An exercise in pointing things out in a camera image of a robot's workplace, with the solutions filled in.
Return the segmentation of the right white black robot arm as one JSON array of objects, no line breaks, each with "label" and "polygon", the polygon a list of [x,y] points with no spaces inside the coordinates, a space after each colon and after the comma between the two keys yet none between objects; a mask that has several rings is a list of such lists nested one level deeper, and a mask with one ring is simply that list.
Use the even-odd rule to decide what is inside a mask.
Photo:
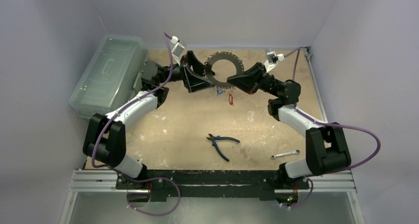
[{"label": "right white black robot arm", "polygon": [[277,181],[280,186],[289,188],[298,178],[341,171],[351,165],[346,138],[339,124],[327,125],[297,108],[301,93],[299,83],[276,79],[261,63],[242,74],[228,77],[227,82],[248,94],[262,90],[275,96],[268,101],[269,115],[305,139],[305,157],[279,166]]}]

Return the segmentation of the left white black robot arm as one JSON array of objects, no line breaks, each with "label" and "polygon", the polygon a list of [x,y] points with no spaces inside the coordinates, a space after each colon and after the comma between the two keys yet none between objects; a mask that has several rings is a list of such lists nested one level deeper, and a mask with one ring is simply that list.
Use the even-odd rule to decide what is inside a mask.
[{"label": "left white black robot arm", "polygon": [[92,162],[99,161],[128,176],[128,183],[136,189],[147,184],[147,167],[128,155],[126,132],[165,102],[169,91],[165,83],[182,81],[189,93],[213,87],[205,78],[205,65],[191,50],[172,66],[148,60],[141,73],[137,76],[141,80],[137,95],[112,112],[96,113],[90,118],[82,149]]}]

